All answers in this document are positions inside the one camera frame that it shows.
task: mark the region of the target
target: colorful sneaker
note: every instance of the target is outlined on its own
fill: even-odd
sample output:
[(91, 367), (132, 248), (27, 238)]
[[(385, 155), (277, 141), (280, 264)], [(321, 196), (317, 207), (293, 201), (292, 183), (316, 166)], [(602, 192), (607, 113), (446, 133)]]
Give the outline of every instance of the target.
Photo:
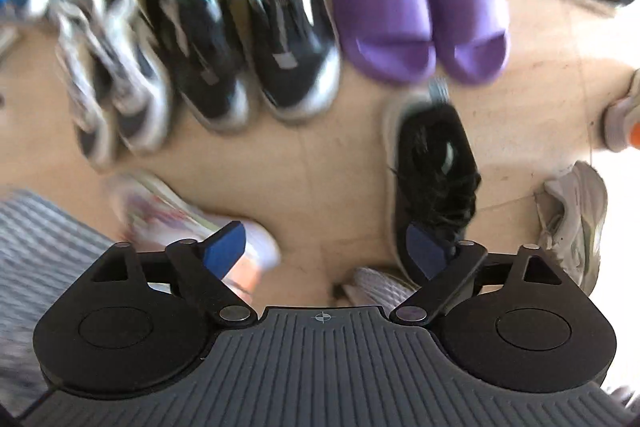
[(542, 225), (538, 244), (556, 258), (582, 291), (591, 295), (600, 271), (607, 187), (585, 162), (576, 162), (569, 173), (545, 182), (544, 187), (562, 204), (562, 211), (546, 219), (538, 205)]
[(335, 298), (344, 296), (349, 306), (382, 306), (388, 316), (417, 291), (397, 270), (361, 267), (351, 281), (336, 288)]
[(254, 67), (280, 120), (307, 120), (331, 106), (340, 52), (324, 0), (247, 0)]
[(207, 130), (243, 129), (258, 94), (228, 0), (160, 0), (174, 78), (187, 106)]
[[(202, 241), (234, 220), (204, 214), (149, 172), (112, 176), (107, 180), (107, 192), (125, 230), (124, 239), (138, 251), (162, 250), (180, 239)], [(280, 248), (273, 235), (255, 221), (238, 221), (246, 231), (246, 247), (223, 282), (244, 301), (251, 302), (261, 275), (280, 262)]]
[(111, 105), (111, 77), (90, 47), (86, 14), (60, 1), (58, 58), (66, 73), (71, 115), (80, 150), (95, 169), (109, 168), (118, 151), (116, 113)]
[(480, 174), (447, 84), (409, 90), (383, 117), (388, 237), (405, 275), (418, 285), (455, 255), (476, 213)]
[(118, 131), (135, 154), (164, 143), (172, 114), (173, 87), (144, 0), (92, 0), (94, 45), (113, 78), (111, 98)]
[(629, 146), (640, 149), (640, 70), (634, 73), (626, 97), (605, 111), (604, 140), (613, 152)]

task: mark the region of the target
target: slide sandal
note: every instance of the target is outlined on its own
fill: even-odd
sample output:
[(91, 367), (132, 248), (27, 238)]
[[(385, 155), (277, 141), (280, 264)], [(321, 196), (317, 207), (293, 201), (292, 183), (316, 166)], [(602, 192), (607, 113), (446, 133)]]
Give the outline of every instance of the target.
[(366, 75), (405, 83), (433, 74), (427, 0), (334, 0), (334, 16), (345, 55)]
[(438, 58), (465, 84), (484, 84), (504, 69), (509, 56), (506, 0), (429, 0)]

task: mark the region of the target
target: floor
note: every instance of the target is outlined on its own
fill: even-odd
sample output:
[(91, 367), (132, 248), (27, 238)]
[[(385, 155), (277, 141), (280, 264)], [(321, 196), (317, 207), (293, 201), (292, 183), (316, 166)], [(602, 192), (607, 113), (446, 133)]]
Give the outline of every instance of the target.
[[(640, 66), (638, 13), (606, 20), (565, 0), (508, 1), (513, 51), (503, 76), (479, 89), (450, 86), (483, 178), (468, 237), (498, 252), (535, 243), (534, 193), (576, 160), (593, 160), (610, 190), (593, 299), (618, 332), (610, 375), (631, 375), (634, 367), (640, 374), (640, 355), (632, 349), (640, 331), (628, 324), (621, 304), (640, 297), (640, 247), (622, 243), (638, 223), (631, 202), (640, 198), (640, 152), (602, 152), (599, 134), (601, 112), (625, 93)], [(0, 69), (1, 180), (36, 190), (116, 238), (103, 176), (74, 142), (54, 42), (53, 34), (30, 31)], [(164, 150), (147, 158), (123, 152), (117, 168), (149, 169), (194, 204), (268, 227), (283, 263), (263, 279), (258, 308), (326, 305), (332, 282), (353, 267), (392, 263), (383, 239), (380, 116), (395, 92), (345, 63), (334, 107), (306, 126), (285, 127), (263, 111), (246, 133), (220, 137), (183, 112)]]

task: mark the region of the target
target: orange sneaker accent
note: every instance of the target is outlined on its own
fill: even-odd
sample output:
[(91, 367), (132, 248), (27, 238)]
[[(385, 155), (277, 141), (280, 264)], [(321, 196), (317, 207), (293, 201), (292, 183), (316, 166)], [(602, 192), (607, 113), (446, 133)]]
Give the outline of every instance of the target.
[(629, 133), (629, 143), (631, 147), (635, 147), (636, 149), (640, 149), (640, 122), (636, 123)]

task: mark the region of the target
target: metal pivot screw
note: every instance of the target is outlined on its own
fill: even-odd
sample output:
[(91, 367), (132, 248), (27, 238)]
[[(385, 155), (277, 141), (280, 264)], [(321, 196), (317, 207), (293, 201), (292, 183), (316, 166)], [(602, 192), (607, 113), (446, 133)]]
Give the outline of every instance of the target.
[(245, 321), (251, 317), (251, 311), (244, 306), (226, 306), (220, 310), (220, 318), (228, 322)]
[(402, 306), (396, 310), (396, 317), (405, 322), (419, 322), (427, 318), (427, 312), (418, 306)]

